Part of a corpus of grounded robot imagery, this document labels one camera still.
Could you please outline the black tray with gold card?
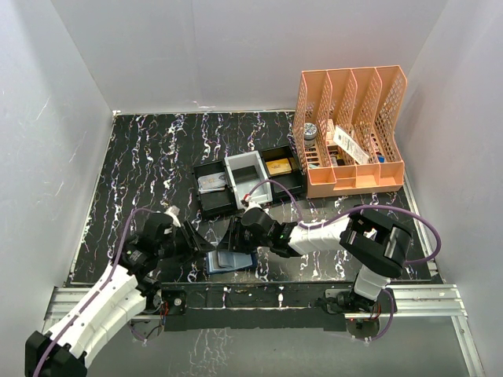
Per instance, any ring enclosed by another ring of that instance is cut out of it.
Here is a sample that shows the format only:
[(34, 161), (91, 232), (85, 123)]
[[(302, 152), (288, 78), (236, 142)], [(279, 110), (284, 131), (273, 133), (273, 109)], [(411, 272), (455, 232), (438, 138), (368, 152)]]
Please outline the black tray with gold card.
[(266, 168), (268, 179), (284, 186), (294, 197), (306, 194), (306, 177), (290, 145), (263, 149), (259, 154)]

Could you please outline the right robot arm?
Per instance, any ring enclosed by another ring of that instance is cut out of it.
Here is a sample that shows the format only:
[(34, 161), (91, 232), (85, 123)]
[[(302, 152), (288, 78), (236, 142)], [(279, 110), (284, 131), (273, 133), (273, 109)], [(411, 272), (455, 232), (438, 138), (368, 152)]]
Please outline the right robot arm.
[(402, 275), (412, 238), (406, 225), (362, 205), (335, 221), (307, 225), (279, 222), (251, 203), (242, 215), (231, 218), (217, 250), (250, 254), (266, 247), (282, 258), (297, 258), (342, 247), (362, 267), (352, 288), (327, 298), (326, 304), (340, 312), (369, 312), (381, 291)]

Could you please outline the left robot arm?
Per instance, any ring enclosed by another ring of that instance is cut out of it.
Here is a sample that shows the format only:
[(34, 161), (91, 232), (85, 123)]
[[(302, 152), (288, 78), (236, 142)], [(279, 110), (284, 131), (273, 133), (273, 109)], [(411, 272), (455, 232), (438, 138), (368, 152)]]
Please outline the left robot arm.
[(178, 208), (150, 210), (142, 229), (124, 229), (98, 282), (48, 331), (34, 331), (25, 343), (26, 376), (84, 376), (93, 358), (133, 317), (162, 304), (161, 284), (149, 274), (159, 261), (185, 263), (215, 248)]

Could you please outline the white plastic bin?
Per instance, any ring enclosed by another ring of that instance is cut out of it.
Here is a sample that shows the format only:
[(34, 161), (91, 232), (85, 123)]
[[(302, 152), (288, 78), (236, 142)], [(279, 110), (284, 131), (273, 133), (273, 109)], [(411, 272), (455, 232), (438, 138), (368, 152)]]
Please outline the white plastic bin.
[(252, 192), (258, 183), (268, 180), (266, 168), (259, 152), (253, 151), (228, 156), (224, 159), (224, 164), (238, 210), (244, 209), (241, 200), (246, 194), (250, 194), (251, 200), (258, 204), (267, 204), (273, 201), (269, 183), (260, 185)]

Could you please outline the blue card holder wallet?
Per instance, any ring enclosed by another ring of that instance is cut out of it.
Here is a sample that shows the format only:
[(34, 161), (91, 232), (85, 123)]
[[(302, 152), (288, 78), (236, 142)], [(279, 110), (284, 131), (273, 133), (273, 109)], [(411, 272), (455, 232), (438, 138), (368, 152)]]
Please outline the blue card holder wallet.
[(209, 275), (242, 271), (256, 267), (257, 253), (211, 251), (207, 254), (205, 263)]

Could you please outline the orange desk file organizer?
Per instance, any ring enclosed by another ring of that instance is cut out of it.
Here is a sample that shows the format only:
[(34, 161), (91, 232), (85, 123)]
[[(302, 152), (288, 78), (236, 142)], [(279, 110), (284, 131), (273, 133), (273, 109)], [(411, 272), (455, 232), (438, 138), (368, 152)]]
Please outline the orange desk file organizer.
[[(302, 72), (292, 132), (307, 197), (396, 192), (404, 185), (395, 127), (406, 87), (398, 65)], [(304, 123), (318, 127), (313, 148), (304, 147)], [(336, 126), (369, 155), (368, 164), (357, 164), (334, 143)]]

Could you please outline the white VIP card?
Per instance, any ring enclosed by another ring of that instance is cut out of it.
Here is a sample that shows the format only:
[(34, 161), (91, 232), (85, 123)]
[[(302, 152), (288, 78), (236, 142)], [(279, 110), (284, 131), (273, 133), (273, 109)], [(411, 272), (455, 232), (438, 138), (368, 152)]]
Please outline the white VIP card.
[(227, 186), (226, 175), (223, 172), (209, 174), (197, 178), (200, 193), (222, 191)]

